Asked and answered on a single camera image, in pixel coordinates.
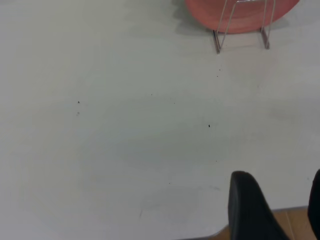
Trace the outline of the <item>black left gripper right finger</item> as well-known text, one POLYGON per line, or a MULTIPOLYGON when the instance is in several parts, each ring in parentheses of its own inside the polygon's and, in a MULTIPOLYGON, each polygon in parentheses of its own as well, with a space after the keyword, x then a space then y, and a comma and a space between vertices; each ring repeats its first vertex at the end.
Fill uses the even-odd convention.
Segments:
POLYGON ((307 216, 316 239, 320 240, 320 169, 312 181, 307 216))

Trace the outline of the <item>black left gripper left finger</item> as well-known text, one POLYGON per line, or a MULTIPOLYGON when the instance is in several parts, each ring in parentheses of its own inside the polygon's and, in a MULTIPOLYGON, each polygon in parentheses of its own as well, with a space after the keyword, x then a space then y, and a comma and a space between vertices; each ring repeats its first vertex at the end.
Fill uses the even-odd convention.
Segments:
POLYGON ((256 179, 248 172, 230 177, 228 226, 231 240, 287 240, 256 179))

